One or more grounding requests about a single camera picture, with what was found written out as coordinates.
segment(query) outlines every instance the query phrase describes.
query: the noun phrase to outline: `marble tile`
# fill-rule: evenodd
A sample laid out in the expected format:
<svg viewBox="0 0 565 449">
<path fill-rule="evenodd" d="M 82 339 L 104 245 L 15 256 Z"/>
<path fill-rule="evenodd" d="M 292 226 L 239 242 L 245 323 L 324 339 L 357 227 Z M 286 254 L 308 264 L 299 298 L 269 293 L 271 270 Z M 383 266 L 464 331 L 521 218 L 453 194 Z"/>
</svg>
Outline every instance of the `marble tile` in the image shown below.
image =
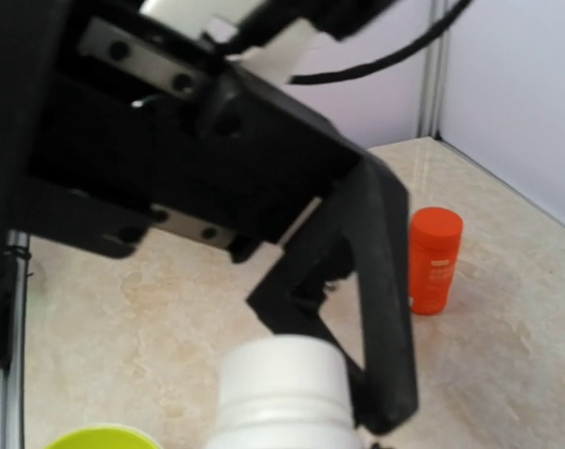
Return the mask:
<svg viewBox="0 0 565 449">
<path fill-rule="evenodd" d="M 413 318 L 421 410 L 383 439 L 397 448 L 565 447 L 565 229 L 431 139 L 373 150 L 466 224 L 449 305 Z M 123 261 L 34 239 L 25 436 L 41 449 L 97 422 L 196 449 L 214 417 L 218 360 L 268 334 L 244 298 L 280 256 L 240 266 L 152 231 Z M 323 315 L 357 359 L 355 279 Z"/>
</svg>

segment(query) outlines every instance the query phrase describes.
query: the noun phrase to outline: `white wall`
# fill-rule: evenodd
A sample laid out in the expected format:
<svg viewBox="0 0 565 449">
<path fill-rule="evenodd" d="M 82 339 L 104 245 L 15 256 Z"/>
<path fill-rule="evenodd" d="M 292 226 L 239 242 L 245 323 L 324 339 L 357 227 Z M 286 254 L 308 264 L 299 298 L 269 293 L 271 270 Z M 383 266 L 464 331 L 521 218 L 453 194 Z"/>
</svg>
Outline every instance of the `white wall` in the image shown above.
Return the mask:
<svg viewBox="0 0 565 449">
<path fill-rule="evenodd" d="M 380 19 L 341 44 L 317 39 L 298 74 L 334 71 L 398 50 L 428 27 L 430 0 L 401 0 Z M 424 53 L 362 80 L 293 86 L 293 96 L 322 112 L 341 132 L 365 147 L 414 138 L 420 106 Z"/>
<path fill-rule="evenodd" d="M 451 34 L 441 133 L 565 224 L 565 0 L 474 2 Z"/>
</svg>

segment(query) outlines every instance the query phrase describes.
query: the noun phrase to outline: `yellow-green object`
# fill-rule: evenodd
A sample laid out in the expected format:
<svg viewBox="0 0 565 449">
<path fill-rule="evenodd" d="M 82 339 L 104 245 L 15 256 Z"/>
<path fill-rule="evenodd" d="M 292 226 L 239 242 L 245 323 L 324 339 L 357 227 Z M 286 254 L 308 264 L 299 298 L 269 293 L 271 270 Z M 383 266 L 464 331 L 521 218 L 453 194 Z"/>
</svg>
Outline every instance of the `yellow-green object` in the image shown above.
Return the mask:
<svg viewBox="0 0 565 449">
<path fill-rule="evenodd" d="M 46 449 L 161 449 L 141 432 L 129 427 L 97 426 L 75 430 Z"/>
</svg>

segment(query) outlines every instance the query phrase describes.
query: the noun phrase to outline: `orange bottle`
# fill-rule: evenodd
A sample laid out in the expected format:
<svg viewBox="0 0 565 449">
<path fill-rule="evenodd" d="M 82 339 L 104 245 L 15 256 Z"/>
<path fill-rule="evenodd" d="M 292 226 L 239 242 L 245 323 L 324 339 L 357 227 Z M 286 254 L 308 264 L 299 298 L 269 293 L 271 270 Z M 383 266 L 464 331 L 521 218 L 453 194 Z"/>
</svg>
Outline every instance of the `orange bottle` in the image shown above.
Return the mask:
<svg viewBox="0 0 565 449">
<path fill-rule="evenodd" d="M 410 223 L 412 312 L 433 315 L 447 304 L 455 274 L 463 220 L 451 210 L 425 208 Z"/>
</svg>

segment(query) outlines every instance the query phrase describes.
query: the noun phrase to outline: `orange lid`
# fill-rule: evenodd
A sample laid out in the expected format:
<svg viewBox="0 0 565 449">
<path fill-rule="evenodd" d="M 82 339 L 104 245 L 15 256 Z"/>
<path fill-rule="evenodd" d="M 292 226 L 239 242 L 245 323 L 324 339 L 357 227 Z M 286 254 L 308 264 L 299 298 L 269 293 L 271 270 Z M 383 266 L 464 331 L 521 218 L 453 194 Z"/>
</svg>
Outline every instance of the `orange lid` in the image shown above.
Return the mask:
<svg viewBox="0 0 565 449">
<path fill-rule="evenodd" d="M 459 245 L 463 220 L 452 210 L 425 208 L 413 215 L 410 239 L 418 246 L 448 250 Z"/>
</svg>

